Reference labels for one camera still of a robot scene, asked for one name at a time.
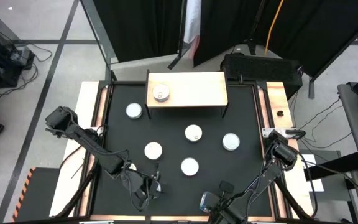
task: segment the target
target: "black curtain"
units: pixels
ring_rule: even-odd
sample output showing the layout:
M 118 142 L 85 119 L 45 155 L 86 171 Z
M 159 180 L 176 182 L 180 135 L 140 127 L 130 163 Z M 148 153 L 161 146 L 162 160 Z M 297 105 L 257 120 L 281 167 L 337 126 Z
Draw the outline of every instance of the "black curtain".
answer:
M 176 54 L 181 1 L 94 0 L 118 61 Z
M 245 1 L 238 12 L 233 4 L 222 0 L 203 1 L 201 15 L 200 46 L 195 53 L 194 66 L 217 56 L 230 46 L 247 39 L 260 0 Z M 219 12 L 214 7 L 219 4 Z M 270 25 L 280 0 L 268 0 L 253 38 L 266 45 Z M 221 21 L 211 26 L 211 21 Z M 227 27 L 244 29 L 229 31 Z M 224 35 L 210 35 L 224 31 Z M 358 35 L 358 0 L 303 0 L 283 2 L 270 36 L 269 50 L 282 58 L 297 60 L 304 71 L 317 77 Z

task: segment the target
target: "wooden platform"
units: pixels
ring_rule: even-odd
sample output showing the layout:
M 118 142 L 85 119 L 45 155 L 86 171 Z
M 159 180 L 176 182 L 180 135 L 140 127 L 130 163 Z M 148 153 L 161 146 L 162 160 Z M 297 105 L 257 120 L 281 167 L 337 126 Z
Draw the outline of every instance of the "wooden platform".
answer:
M 158 84 L 170 89 L 169 99 L 163 103 L 153 97 L 153 88 Z M 224 72 L 149 73 L 146 94 L 149 108 L 227 105 Z

